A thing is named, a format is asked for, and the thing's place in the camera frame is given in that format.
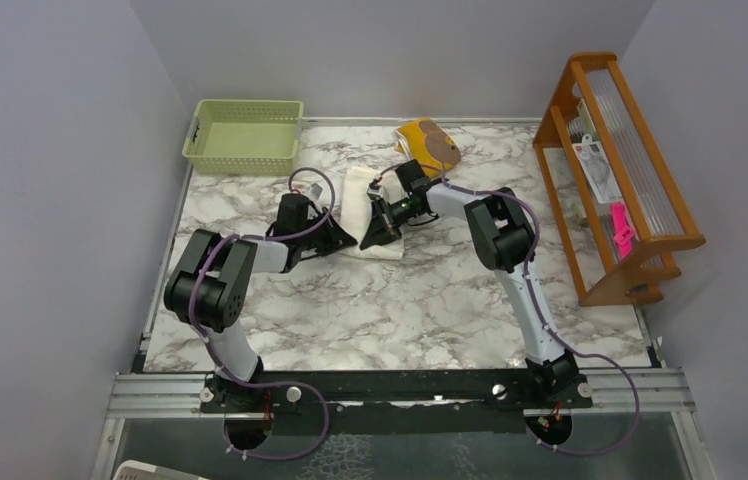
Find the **white towel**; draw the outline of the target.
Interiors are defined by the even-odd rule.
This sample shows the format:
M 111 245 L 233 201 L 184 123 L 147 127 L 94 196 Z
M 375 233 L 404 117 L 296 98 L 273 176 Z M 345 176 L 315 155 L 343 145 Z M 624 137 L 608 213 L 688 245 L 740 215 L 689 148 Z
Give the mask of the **white towel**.
M 341 250 L 340 254 L 369 260 L 399 261 L 404 256 L 404 241 L 396 240 L 386 246 L 371 246 L 361 250 L 362 239 L 372 217 L 369 184 L 379 177 L 375 169 L 355 166 L 347 170 L 342 187 L 339 224 L 353 236 L 357 245 Z

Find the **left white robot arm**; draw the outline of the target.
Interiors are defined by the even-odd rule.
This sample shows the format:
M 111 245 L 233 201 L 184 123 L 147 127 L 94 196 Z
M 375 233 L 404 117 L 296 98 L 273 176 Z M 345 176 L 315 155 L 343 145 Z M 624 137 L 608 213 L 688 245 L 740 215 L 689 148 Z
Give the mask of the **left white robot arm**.
M 288 273 L 298 263 L 349 249 L 357 240 L 328 209 L 302 193 L 281 197 L 269 239 L 238 237 L 199 229 L 191 236 L 165 286 L 163 303 L 196 329 L 216 367 L 215 395 L 227 396 L 240 410 L 263 401 L 264 370 L 239 322 L 255 273 Z

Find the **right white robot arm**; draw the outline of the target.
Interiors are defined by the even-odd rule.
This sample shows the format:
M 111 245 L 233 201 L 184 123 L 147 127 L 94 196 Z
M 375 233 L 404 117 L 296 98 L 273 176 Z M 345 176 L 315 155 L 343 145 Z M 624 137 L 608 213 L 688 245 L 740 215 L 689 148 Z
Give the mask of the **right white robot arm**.
M 480 263 L 504 287 L 525 342 L 529 398 L 550 407 L 577 387 L 575 355 L 560 339 L 550 308 L 537 281 L 539 227 L 529 206 L 509 188 L 470 190 L 441 176 L 433 179 L 411 160 L 391 170 L 404 196 L 388 202 L 379 175 L 367 185 L 371 218 L 360 243 L 362 250 L 402 238 L 401 228 L 422 215 L 453 217 L 466 222 Z

